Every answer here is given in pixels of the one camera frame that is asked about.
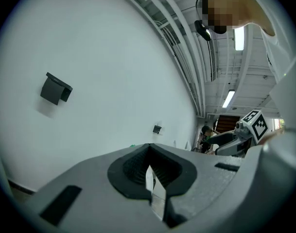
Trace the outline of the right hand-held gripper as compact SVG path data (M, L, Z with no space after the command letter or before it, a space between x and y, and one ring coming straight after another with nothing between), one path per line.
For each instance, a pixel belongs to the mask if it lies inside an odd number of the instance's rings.
M209 144L222 145L215 151L215 155L237 156L246 153L250 147L250 137L257 145L268 131L262 111L250 111L236 123L235 131L245 139L233 140L233 133L220 133L208 139Z

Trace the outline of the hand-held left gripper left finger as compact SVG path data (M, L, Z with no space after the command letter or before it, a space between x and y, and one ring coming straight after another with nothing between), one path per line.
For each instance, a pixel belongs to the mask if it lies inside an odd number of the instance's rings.
M40 215L69 185L81 188L58 226L46 221L50 233L165 233L167 225L148 200L128 199L109 182L107 170L116 159L140 146L117 150L81 161L39 189L25 203Z

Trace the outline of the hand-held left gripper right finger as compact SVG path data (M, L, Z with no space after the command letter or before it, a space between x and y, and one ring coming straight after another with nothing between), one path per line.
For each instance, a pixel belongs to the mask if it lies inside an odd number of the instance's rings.
M165 188L163 220L158 227L230 227L237 206L224 191L243 158L215 156L149 145L149 163Z

